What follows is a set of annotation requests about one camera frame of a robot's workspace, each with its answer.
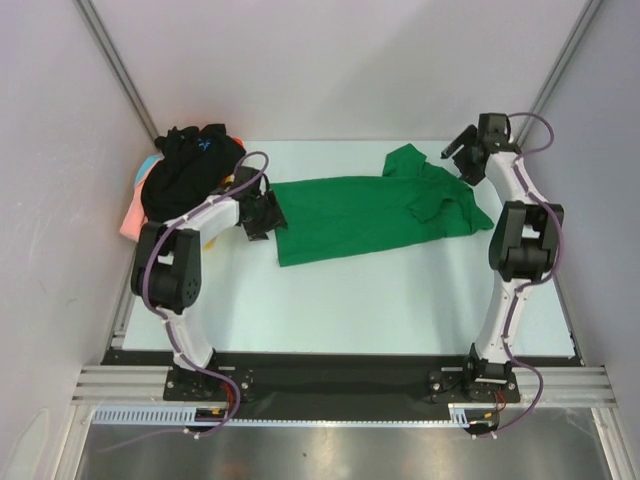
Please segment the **green t-shirt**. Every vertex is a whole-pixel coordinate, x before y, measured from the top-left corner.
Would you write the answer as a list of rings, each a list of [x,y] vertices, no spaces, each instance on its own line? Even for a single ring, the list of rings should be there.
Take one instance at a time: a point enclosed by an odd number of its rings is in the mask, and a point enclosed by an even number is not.
[[[287,221],[276,231],[282,267],[364,255],[493,229],[469,185],[406,144],[378,176],[272,187]]]

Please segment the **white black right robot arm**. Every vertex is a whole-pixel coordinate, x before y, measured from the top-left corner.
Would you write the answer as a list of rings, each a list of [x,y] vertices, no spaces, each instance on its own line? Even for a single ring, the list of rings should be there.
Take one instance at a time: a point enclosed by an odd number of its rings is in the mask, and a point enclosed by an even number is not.
[[[534,288],[552,279],[564,246],[564,209],[534,185],[525,168],[527,154],[512,138],[511,120],[504,113],[483,113],[441,153],[467,184],[488,180],[502,203],[488,248],[492,296],[458,384],[475,402],[514,387],[513,344],[525,303]]]

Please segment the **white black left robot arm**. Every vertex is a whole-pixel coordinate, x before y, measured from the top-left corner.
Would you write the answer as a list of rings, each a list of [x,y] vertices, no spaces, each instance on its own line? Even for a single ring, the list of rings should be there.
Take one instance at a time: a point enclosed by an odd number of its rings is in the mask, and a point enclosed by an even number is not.
[[[132,293],[158,316],[173,350],[174,364],[190,370],[186,387],[197,398],[214,397],[221,376],[209,368],[214,347],[202,322],[190,311],[203,285],[204,247],[225,231],[240,227],[250,241],[262,241],[287,222],[268,177],[240,167],[232,181],[191,211],[141,229],[131,273]]]

